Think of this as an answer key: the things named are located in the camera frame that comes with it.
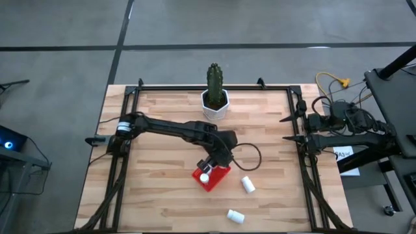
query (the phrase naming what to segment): white pot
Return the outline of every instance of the white pot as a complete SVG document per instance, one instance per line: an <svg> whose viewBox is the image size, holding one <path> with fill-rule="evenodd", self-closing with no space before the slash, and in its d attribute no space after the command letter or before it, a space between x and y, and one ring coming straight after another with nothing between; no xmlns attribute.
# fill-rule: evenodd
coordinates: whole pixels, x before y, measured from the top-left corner
<svg viewBox="0 0 416 234"><path fill-rule="evenodd" d="M203 91L202 94L201 94L202 111L203 111L203 114L209 120L219 120L219 119L222 119L226 115L226 112L227 112L227 109L228 109L228 106L229 106L229 99L228 99L227 90L222 90L222 91L223 91L223 93L224 93L224 95L227 99L227 103L218 110L210 109L209 107L206 107L205 104L203 103L203 95L205 93L207 93L208 90Z"/></svg>

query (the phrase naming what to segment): red box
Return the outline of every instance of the red box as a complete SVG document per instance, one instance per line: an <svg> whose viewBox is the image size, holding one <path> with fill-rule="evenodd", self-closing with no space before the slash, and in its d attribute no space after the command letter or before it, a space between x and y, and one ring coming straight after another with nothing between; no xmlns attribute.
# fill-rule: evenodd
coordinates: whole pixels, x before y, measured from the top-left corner
<svg viewBox="0 0 416 234"><path fill-rule="evenodd" d="M193 178L205 189L205 191L210 192L231 170L231 167L220 167L216 166L213 168L211 174L209 174L208 183L202 183L200 181L200 176L203 174L201 169L197 168L194 173L192 173Z"/></svg>

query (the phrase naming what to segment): paper label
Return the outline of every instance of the paper label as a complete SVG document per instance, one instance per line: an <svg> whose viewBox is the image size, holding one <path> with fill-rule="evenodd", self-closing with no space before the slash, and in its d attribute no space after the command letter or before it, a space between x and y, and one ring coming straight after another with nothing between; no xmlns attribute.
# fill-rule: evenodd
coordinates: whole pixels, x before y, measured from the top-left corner
<svg viewBox="0 0 416 234"><path fill-rule="evenodd" d="M354 154L351 146L341 146L341 147L334 147L333 152L338 155L337 161L345 159ZM349 170L347 172L341 173L341 176L359 176L358 168Z"/></svg>

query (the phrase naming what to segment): cactus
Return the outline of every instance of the cactus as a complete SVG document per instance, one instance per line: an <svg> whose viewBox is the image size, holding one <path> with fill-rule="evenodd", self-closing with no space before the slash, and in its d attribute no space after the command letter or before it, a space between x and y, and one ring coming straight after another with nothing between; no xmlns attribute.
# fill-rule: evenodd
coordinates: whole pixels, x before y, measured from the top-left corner
<svg viewBox="0 0 416 234"><path fill-rule="evenodd" d="M211 64L207 71L209 106L221 107L222 94L222 70L216 63Z"/></svg>

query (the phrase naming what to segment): gray floor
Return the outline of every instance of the gray floor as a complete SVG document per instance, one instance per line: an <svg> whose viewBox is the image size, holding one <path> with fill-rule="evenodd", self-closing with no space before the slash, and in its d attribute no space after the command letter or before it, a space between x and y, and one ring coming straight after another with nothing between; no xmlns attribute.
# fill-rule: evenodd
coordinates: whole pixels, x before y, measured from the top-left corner
<svg viewBox="0 0 416 234"><path fill-rule="evenodd" d="M115 45L127 0L0 0L0 46ZM125 44L416 41L416 17L401 0L136 0ZM218 62L226 83L313 83L317 72L363 79L406 47L124 51L115 84L204 83ZM1 125L29 135L53 162L46 190L25 196L14 233L72 228L113 51L0 52L0 82L30 79L1 96ZM331 79L322 78L327 87ZM339 92L350 101L362 86ZM363 106L381 118L375 101ZM414 215L394 174L404 212L381 213L382 187L347 190L354 227L405 233Z"/></svg>

